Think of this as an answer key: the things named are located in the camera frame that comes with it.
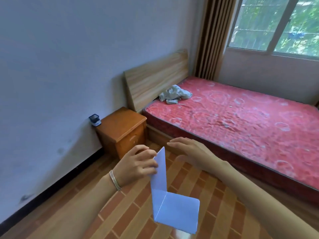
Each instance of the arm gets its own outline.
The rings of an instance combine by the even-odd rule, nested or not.
[[[155,156],[156,152],[145,145],[132,148],[113,169],[119,186],[155,174],[155,167],[158,166],[153,159]],[[65,217],[55,225],[55,229],[51,230],[46,238],[82,238],[86,229],[116,191],[110,175],[106,174],[83,199],[65,211]]]
[[[232,189],[251,213],[274,238],[319,238],[319,233],[255,185],[228,162],[216,157],[205,145],[188,138],[175,138],[167,143],[187,156],[177,158],[214,174]]]

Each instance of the headboard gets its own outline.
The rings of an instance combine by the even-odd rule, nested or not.
[[[187,50],[126,70],[124,75],[128,106],[140,112],[160,93],[188,76]]]

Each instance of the window frame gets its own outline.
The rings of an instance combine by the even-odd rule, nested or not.
[[[236,13],[235,13],[234,18],[233,18],[232,27],[231,27],[230,32],[229,32],[229,38],[227,41],[226,48],[236,50],[239,52],[249,52],[249,53],[261,54],[261,55],[276,55],[276,56],[284,56],[284,57],[297,58],[297,59],[318,60],[319,61],[319,57],[317,57],[317,56],[309,56],[309,55],[304,55],[304,54],[285,53],[285,52],[275,51],[276,45],[278,44],[279,39],[280,39],[281,35],[283,34],[283,32],[284,32],[284,30],[285,30],[285,28],[290,20],[291,15],[297,6],[298,1],[299,0],[289,0],[288,1],[287,6],[286,6],[286,8],[281,16],[281,19],[277,25],[277,28],[274,32],[272,39],[270,40],[270,42],[268,44],[266,51],[262,51],[262,50],[237,48],[237,47],[230,47],[229,46],[230,41],[232,39],[234,29],[235,29],[236,22],[238,19],[239,11],[240,11],[240,8],[241,8],[242,2],[243,2],[243,0],[239,0],[237,8],[236,8]]]

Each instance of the white cloth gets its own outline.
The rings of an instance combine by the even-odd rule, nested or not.
[[[179,100],[188,99],[192,97],[192,95],[192,93],[180,88],[178,85],[173,85],[171,88],[168,88],[165,92],[162,92],[159,95],[159,100],[166,100],[167,104],[178,104]]]

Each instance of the nightstand top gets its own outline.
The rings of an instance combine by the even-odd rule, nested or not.
[[[145,116],[122,107],[103,118],[102,124],[97,126],[96,130],[108,136],[113,142],[118,142],[145,120]]]

